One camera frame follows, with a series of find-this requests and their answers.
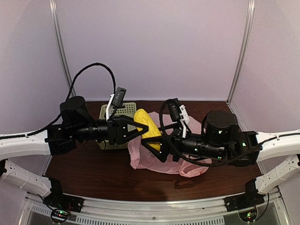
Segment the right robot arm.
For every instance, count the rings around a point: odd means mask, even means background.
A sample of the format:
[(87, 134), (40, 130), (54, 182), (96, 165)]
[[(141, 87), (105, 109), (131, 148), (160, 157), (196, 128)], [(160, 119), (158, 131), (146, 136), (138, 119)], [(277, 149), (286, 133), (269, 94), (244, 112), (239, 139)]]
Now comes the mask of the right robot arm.
[(208, 166), (196, 159), (215, 159), (218, 165), (246, 167), (256, 162), (279, 156), (287, 158), (268, 173), (245, 185), (245, 193), (240, 203), (250, 207), (258, 199), (263, 200), (275, 186), (283, 183), (300, 170), (300, 132), (282, 133), (255, 131), (240, 132), (235, 114), (224, 111), (211, 111), (202, 121), (200, 134), (188, 128), (189, 118), (184, 109), (172, 112), (173, 129), (166, 133), (162, 125), (160, 136), (143, 138), (142, 146), (147, 148), (161, 162), (169, 155), (173, 160), (180, 158), (194, 165)]

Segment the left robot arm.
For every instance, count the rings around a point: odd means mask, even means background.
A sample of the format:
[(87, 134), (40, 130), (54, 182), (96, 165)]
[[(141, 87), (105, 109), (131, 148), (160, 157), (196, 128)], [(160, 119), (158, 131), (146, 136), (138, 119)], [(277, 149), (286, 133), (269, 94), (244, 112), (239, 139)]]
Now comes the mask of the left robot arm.
[(84, 97), (71, 97), (60, 104), (61, 124), (27, 134), (1, 135), (0, 179), (27, 189), (57, 208), (67, 204), (58, 180), (39, 176), (14, 164), (10, 158), (30, 155), (62, 155), (77, 148), (77, 142), (108, 140), (123, 144), (148, 132), (148, 126), (121, 115), (95, 120), (89, 114)]

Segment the pink plastic bag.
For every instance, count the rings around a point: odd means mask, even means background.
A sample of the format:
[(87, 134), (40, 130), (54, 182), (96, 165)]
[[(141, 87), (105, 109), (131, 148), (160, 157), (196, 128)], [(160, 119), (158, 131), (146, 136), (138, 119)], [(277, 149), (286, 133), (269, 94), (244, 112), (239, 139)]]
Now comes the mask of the pink plastic bag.
[[(147, 113), (143, 110), (143, 114), (147, 114), (153, 120), (156, 127), (159, 125), (159, 114), (157, 112)], [(192, 133), (200, 134), (202, 125), (193, 117), (189, 116), (188, 126), (191, 129)], [(172, 124), (172, 120), (169, 115), (163, 114), (164, 125)], [(183, 159), (180, 159), (178, 162), (173, 161), (172, 155), (167, 157), (166, 162), (161, 162), (156, 158), (148, 149), (142, 146), (141, 136), (129, 141), (128, 151), (130, 154), (130, 165), (133, 169), (148, 169), (158, 173), (166, 174), (178, 174), (182, 177), (192, 178), (204, 174), (209, 168), (204, 166), (194, 165)]]

